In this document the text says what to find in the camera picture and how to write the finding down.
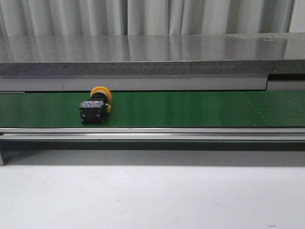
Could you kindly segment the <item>green conveyor belt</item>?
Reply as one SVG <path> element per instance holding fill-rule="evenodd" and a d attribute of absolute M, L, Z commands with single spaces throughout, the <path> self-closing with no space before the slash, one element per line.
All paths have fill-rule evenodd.
<path fill-rule="evenodd" d="M 83 127 L 89 92 L 3 93 L 1 127 Z M 104 127 L 304 127 L 304 91 L 114 92 Z"/>

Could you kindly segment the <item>grey stone countertop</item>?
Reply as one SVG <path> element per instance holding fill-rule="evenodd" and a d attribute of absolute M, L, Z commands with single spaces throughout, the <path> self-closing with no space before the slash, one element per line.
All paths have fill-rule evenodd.
<path fill-rule="evenodd" d="M 305 35 L 2 36 L 3 92 L 303 90 Z"/>

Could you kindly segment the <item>white pleated curtain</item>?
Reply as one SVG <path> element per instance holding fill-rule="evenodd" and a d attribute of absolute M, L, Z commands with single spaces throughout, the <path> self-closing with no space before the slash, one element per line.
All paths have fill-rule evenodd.
<path fill-rule="evenodd" d="M 0 33 L 173 35 L 288 32 L 292 0 L 3 0 Z"/>

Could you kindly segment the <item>aluminium conveyor frame rail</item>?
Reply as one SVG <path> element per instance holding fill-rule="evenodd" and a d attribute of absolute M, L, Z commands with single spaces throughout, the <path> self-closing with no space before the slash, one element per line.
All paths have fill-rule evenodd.
<path fill-rule="evenodd" d="M 303 167 L 303 128 L 2 128 L 0 163 Z"/>

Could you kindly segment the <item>yellow black push button switch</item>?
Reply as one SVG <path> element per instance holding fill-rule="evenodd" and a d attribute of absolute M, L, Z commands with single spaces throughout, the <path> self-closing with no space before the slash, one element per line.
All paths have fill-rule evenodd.
<path fill-rule="evenodd" d="M 83 124 L 101 124 L 106 115 L 111 112 L 111 91 L 103 86 L 97 86 L 90 92 L 90 99 L 80 103 L 80 118 Z"/>

